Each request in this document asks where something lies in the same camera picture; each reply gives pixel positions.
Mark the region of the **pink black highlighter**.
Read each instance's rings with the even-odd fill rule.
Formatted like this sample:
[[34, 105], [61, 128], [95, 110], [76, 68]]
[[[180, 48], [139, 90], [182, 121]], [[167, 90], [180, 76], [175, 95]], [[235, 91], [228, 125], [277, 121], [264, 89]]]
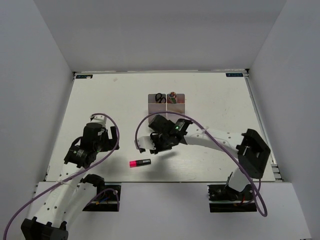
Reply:
[[140, 159], [140, 160], [133, 160], [129, 162], [129, 167], [130, 168], [135, 168], [135, 167], [141, 167], [141, 166], [147, 166], [151, 164], [150, 159]]

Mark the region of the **black handled scissors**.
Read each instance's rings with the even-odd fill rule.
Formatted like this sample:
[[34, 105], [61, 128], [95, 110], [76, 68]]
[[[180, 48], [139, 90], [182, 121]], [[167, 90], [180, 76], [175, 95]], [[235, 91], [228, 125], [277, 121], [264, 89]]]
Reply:
[[162, 93], [157, 93], [154, 97], [157, 104], [165, 104], [167, 102], [166, 95]]

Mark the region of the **pink glue stick tube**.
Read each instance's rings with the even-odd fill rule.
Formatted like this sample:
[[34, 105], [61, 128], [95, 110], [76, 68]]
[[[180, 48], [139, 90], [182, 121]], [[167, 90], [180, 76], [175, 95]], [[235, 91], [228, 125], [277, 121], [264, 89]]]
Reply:
[[172, 91], [167, 94], [167, 102], [170, 104], [177, 104], [178, 103], [178, 95], [176, 92]]

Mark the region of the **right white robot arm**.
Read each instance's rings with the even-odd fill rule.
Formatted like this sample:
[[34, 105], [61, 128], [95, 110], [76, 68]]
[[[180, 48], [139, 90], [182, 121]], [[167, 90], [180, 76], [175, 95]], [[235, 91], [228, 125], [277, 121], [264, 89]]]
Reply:
[[149, 123], [152, 130], [150, 152], [171, 150], [179, 144], [200, 146], [226, 153], [237, 165], [226, 183], [226, 195], [236, 200], [253, 179], [263, 178], [271, 150], [254, 129], [244, 133], [213, 130], [200, 126], [195, 120], [179, 118], [176, 122], [156, 115]]

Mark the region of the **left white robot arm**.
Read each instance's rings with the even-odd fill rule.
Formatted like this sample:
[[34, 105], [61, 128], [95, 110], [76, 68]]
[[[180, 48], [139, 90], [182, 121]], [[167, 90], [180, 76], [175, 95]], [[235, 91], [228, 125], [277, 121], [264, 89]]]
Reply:
[[21, 231], [27, 240], [66, 240], [72, 221], [91, 202], [105, 196], [105, 179], [89, 173], [99, 153], [119, 149], [116, 126], [106, 129], [104, 121], [85, 125], [81, 137], [76, 138], [64, 158], [56, 184], [36, 214], [24, 219]]

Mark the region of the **left white organizer box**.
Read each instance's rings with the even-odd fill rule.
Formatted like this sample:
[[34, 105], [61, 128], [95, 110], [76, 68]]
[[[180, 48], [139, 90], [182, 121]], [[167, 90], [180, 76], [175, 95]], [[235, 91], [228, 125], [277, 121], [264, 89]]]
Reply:
[[167, 103], [156, 103], [155, 95], [156, 93], [148, 94], [148, 99], [147, 99], [148, 114], [164, 112], [167, 110]]

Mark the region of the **white organizer box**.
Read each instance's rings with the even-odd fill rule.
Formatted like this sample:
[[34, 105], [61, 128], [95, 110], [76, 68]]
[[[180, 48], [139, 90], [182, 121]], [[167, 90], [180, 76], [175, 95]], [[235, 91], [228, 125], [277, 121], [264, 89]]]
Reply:
[[167, 102], [167, 95], [166, 95], [166, 104], [167, 104], [166, 109], [169, 112], [185, 114], [186, 113], [185, 94], [177, 93], [177, 97], [178, 97], [178, 102], [176, 104], [172, 104]]
[[156, 103], [155, 95], [156, 93], [148, 94], [148, 99], [147, 99], [148, 114], [164, 112], [167, 110], [167, 103]]

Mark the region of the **right white organizer box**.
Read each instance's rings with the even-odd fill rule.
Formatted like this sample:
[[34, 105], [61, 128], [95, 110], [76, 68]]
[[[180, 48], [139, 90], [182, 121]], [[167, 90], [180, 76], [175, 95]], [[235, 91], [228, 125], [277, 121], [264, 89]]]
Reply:
[[178, 102], [176, 104], [172, 104], [167, 102], [167, 95], [166, 95], [166, 104], [167, 104], [166, 109], [169, 112], [185, 114], [186, 113], [185, 94], [177, 93], [177, 97], [178, 97]]

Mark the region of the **left blue label sticker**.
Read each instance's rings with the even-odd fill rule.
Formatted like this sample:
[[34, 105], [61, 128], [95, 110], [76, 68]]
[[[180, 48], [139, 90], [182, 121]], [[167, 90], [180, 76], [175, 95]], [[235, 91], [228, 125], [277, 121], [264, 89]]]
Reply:
[[75, 76], [76, 79], [92, 79], [92, 74], [78, 74]]

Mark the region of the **blue label sticker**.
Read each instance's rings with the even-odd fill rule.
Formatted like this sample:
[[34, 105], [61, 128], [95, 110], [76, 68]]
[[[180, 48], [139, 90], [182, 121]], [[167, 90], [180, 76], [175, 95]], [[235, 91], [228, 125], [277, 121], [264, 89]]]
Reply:
[[78, 74], [75, 76], [76, 79], [92, 79], [92, 74]]
[[227, 78], [243, 78], [243, 73], [240, 72], [228, 72], [225, 74]]

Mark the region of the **right blue label sticker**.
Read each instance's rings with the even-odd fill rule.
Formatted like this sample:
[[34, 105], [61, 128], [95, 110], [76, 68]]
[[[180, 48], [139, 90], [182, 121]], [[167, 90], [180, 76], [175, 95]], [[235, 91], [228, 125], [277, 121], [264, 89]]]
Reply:
[[240, 72], [228, 72], [225, 74], [227, 78], [243, 78], [243, 73]]

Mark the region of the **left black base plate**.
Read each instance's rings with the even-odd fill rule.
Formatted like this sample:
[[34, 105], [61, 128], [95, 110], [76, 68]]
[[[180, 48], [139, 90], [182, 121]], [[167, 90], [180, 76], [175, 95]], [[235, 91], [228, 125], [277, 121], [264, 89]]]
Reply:
[[120, 210], [121, 184], [105, 183], [96, 190], [95, 198], [88, 203], [84, 212], [118, 212]]

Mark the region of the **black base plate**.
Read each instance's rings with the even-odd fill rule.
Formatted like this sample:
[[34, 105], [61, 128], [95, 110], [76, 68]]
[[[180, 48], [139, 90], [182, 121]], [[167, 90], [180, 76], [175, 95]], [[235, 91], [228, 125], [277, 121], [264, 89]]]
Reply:
[[88, 203], [84, 212], [118, 212], [120, 210], [121, 184], [105, 183], [96, 190], [95, 198]]
[[250, 213], [257, 212], [252, 186], [246, 185], [238, 192], [225, 184], [207, 186], [209, 210], [211, 213]]

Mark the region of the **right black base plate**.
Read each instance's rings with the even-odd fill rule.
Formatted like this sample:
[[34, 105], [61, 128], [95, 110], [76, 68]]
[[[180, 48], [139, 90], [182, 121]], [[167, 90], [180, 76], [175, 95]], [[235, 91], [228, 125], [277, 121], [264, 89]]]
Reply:
[[252, 186], [246, 185], [238, 192], [225, 184], [207, 186], [209, 210], [211, 213], [250, 213], [257, 212]]

